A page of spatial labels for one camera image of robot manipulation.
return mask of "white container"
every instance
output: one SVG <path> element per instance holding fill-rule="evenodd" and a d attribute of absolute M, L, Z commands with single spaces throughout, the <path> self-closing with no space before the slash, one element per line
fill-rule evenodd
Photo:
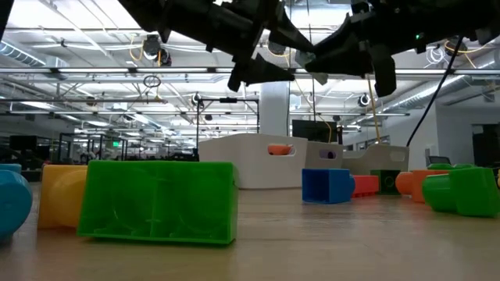
<path fill-rule="evenodd" d="M 199 143 L 201 162 L 232 162 L 241 189 L 275 189 L 302 186 L 307 140 L 257 133 L 242 133 Z M 271 144 L 291 145 L 290 155 L 270 155 Z"/>
<path fill-rule="evenodd" d="M 408 171 L 409 148 L 374 144 L 365 151 L 346 151 L 342 168 L 352 175 L 369 175 L 371 170 Z"/>
<path fill-rule="evenodd" d="M 315 141 L 307 143 L 306 169 L 341 169 L 344 146 Z"/>

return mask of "table surface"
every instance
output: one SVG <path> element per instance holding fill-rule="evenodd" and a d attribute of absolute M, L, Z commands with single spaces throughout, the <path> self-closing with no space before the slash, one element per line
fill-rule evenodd
<path fill-rule="evenodd" d="M 35 187 L 35 201 L 38 189 Z M 495 280 L 500 219 L 432 212 L 397 196 L 304 205 L 300 190 L 241 191 L 228 247 L 92 240 L 37 232 L 37 205 L 0 246 L 0 279 Z"/>

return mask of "dark green box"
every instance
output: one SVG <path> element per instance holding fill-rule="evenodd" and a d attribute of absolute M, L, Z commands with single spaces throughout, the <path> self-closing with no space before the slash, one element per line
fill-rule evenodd
<path fill-rule="evenodd" d="M 399 194 L 396 188 L 396 177 L 400 172 L 399 170 L 371 170 L 372 176 L 378 176 L 378 194 Z"/>

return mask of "green plastic block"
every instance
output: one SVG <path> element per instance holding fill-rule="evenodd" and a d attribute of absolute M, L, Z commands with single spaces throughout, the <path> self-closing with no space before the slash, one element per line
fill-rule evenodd
<path fill-rule="evenodd" d="M 378 194 L 399 194 L 396 188 L 396 177 L 400 172 L 398 170 L 371 170 L 372 176 L 378 176 L 380 188 Z"/>
<path fill-rule="evenodd" d="M 229 244 L 235 171 L 226 162 L 90 162 L 78 235 Z"/>
<path fill-rule="evenodd" d="M 500 195 L 491 169 L 453 169 L 448 175 L 428 176 L 423 196 L 437 212 L 493 217 L 500 212 Z"/>

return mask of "column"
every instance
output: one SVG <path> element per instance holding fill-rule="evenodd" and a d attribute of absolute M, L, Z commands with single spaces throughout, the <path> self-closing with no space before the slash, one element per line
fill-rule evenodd
<path fill-rule="evenodd" d="M 288 136 L 288 82 L 264 83 L 260 91 L 260 133 Z"/>

